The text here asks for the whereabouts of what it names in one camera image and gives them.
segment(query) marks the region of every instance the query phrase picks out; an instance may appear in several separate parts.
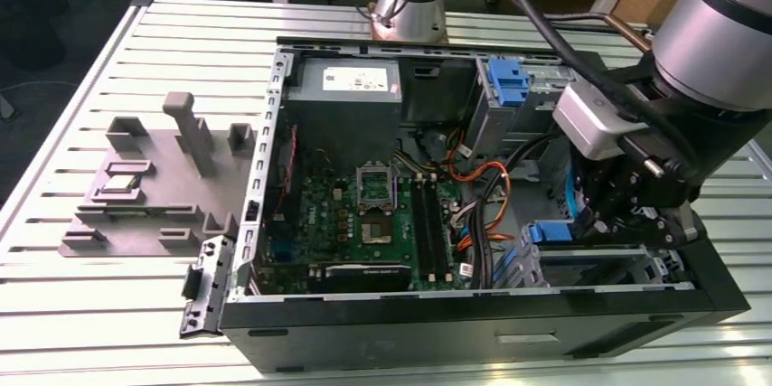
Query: green motherboard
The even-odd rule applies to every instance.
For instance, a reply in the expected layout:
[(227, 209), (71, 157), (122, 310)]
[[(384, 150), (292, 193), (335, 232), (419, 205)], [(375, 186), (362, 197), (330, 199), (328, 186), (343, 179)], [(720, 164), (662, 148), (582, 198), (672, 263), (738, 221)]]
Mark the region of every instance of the green motherboard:
[[(408, 290), (464, 289), (451, 255), (450, 234), (442, 232), (442, 255), (448, 262), (444, 276), (427, 277), (422, 273), (422, 252), (416, 243), (414, 225), (414, 200), (411, 183), (396, 177), (388, 185), (387, 178), (363, 178), (362, 198), (388, 196), (394, 189), (394, 210), (363, 210), (358, 201), (356, 177), (310, 176), (300, 190), (298, 232), (292, 240), (272, 240), (275, 261), (262, 282), (264, 294), (308, 294), (310, 266), (330, 264), (400, 264), (411, 268)], [(454, 182), (432, 182), (436, 190), (436, 216), (448, 221), (450, 208), (459, 201), (459, 186)]]

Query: aluminum slotted table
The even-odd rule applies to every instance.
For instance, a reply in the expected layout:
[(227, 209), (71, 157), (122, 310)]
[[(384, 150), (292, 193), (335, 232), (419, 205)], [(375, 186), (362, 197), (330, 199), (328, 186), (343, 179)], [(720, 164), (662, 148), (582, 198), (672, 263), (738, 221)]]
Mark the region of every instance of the aluminum slotted table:
[[(448, 32), (454, 43), (547, 46), (523, 18), (450, 13)], [(754, 143), (716, 172), (695, 204), (754, 309), (612, 360), (263, 377), (224, 338), (178, 339), (183, 276), (194, 259), (59, 256), (70, 218), (103, 163), (104, 130), (114, 117), (174, 128), (160, 107), (168, 91), (184, 90), (196, 95), (195, 112), (210, 128), (248, 122), (260, 131), (275, 38), (366, 39), (368, 34), (368, 24), (348, 7), (200, 0), (130, 7), (0, 212), (0, 375), (10, 375), (0, 382), (772, 382), (766, 361), (772, 356), (772, 167)], [(638, 61), (638, 51), (619, 37), (566, 35), (578, 49), (599, 52), (611, 67)]]

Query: motherboard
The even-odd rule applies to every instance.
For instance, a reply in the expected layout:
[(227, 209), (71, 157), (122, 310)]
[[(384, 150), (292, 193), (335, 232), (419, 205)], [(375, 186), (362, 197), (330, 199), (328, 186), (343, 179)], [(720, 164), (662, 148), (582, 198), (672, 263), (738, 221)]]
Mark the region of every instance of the motherboard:
[(262, 294), (466, 288), (447, 228), (459, 186), (390, 171), (366, 165), (356, 176), (304, 179), (298, 230), (271, 238)]

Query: ram slot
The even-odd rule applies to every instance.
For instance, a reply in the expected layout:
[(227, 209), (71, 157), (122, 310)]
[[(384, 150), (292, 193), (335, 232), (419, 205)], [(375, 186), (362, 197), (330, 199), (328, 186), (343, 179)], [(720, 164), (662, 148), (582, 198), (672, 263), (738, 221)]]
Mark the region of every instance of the ram slot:
[(419, 272), (422, 278), (432, 279), (435, 273), (435, 261), (432, 260), (432, 244), (428, 232), (428, 222), (426, 219), (424, 187), (426, 183), (423, 180), (414, 180), (411, 182), (412, 230), (415, 234), (415, 245), (419, 252)]
[(427, 217), (427, 229), (432, 246), (432, 262), (435, 263), (436, 279), (444, 279), (448, 270), (448, 249), (446, 246), (446, 233), (443, 231), (443, 211), (436, 196), (436, 182), (428, 182), (424, 186), (424, 207)]

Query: floor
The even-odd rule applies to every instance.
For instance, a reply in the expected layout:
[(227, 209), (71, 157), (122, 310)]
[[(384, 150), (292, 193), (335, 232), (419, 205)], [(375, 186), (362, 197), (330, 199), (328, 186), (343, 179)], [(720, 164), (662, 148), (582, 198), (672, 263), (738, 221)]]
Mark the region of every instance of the floor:
[[(38, 147), (58, 121), (70, 97), (88, 71), (103, 44), (126, 12), (131, 0), (68, 0), (70, 10), (51, 19), (59, 39), (67, 46), (66, 60), (43, 71), (15, 68), (0, 56), (0, 95), (18, 115), (0, 123), (0, 204), (24, 173)], [(335, 0), (332, 5), (367, 5), (372, 0)], [(328, 5), (328, 0), (294, 0), (295, 3)], [(484, 13), (484, 0), (447, 0), (451, 11)], [(48, 84), (44, 81), (60, 81)], [(22, 83), (38, 82), (3, 90)]]

